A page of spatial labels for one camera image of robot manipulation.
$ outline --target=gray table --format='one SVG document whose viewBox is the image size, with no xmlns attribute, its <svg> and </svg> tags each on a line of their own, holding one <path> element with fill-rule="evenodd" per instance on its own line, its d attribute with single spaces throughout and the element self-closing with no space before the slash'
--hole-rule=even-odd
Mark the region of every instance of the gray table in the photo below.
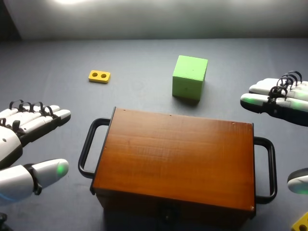
<svg viewBox="0 0 308 231">
<path fill-rule="evenodd" d="M 179 55 L 207 58 L 206 84 L 196 106 L 171 96 L 172 73 Z M 249 86 L 266 77 L 298 70 L 308 80 L 308 39 L 208 39 L 62 41 L 0 44 L 0 108 L 15 99 L 43 101 L 69 109 L 71 120 L 24 148 L 16 164 L 65 158 L 66 177 L 40 196 L 1 207 L 15 231 L 155 230 L 155 219 L 129 214 L 103 215 L 89 191 L 90 179 L 80 175 L 78 158 L 91 122 L 110 117 L 114 106 L 150 112 L 253 122 L 255 135 L 276 148 L 278 194 L 241 230 L 290 230 L 308 210 L 308 196 L 287 188 L 288 175 L 308 167 L 308 128 L 255 114 L 239 100 Z M 109 84 L 88 82 L 91 70 L 112 74 Z M 86 169 L 95 169 L 105 130 L 94 139 Z M 256 147 L 257 194 L 269 193 L 265 149 Z M 216 230 L 183 223 L 176 230 Z"/>
</svg>

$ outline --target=brown wooden box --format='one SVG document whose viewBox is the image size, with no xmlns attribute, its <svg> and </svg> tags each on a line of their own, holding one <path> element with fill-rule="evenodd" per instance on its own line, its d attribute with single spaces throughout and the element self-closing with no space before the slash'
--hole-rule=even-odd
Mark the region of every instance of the brown wooden box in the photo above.
<svg viewBox="0 0 308 231">
<path fill-rule="evenodd" d="M 95 173 L 83 169 L 100 125 L 109 125 Z M 270 197 L 256 197 L 254 142 L 269 152 Z M 79 170 L 105 209 L 238 228 L 277 193 L 272 143 L 253 124 L 116 108 L 90 128 Z"/>
</svg>

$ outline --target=green cube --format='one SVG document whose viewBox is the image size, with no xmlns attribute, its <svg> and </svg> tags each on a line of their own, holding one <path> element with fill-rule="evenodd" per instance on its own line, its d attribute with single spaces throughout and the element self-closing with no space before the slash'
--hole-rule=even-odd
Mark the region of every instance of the green cube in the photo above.
<svg viewBox="0 0 308 231">
<path fill-rule="evenodd" d="M 180 55 L 173 72 L 172 95 L 200 100 L 207 59 Z"/>
</svg>

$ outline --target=yellow block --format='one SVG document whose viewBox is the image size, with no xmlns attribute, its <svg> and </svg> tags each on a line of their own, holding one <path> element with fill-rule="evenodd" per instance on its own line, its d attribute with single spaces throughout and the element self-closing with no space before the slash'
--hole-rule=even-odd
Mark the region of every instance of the yellow block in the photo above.
<svg viewBox="0 0 308 231">
<path fill-rule="evenodd" d="M 292 226 L 292 231 L 308 231 L 308 212 Z"/>
<path fill-rule="evenodd" d="M 91 71 L 89 74 L 89 81 L 97 83 L 108 83 L 110 80 L 110 73 L 105 71 Z"/>
</svg>

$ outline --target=black handle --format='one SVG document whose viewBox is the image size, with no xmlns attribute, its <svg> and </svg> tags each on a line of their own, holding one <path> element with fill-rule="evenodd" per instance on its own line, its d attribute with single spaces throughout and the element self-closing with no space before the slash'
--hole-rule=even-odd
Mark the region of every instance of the black handle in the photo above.
<svg viewBox="0 0 308 231">
<path fill-rule="evenodd" d="M 110 124 L 110 119 L 98 118 L 93 121 L 93 123 L 91 124 L 89 128 L 87 138 L 86 138 L 85 144 L 83 145 L 80 158 L 78 161 L 78 170 L 81 173 L 81 175 L 86 178 L 89 178 L 89 179 L 94 178 L 94 172 L 86 171 L 83 168 L 85 167 L 85 163 L 86 163 L 86 160 L 89 154 L 89 150 L 90 150 L 93 138 L 94 138 L 95 131 L 99 126 L 102 126 L 102 125 L 109 126 L 109 124 Z"/>
<path fill-rule="evenodd" d="M 260 145 L 268 150 L 269 155 L 269 192 L 270 196 L 256 196 L 257 204 L 268 204 L 277 195 L 277 175 L 276 175 L 276 160 L 275 148 L 271 141 L 262 137 L 254 137 L 254 145 Z"/>
</svg>

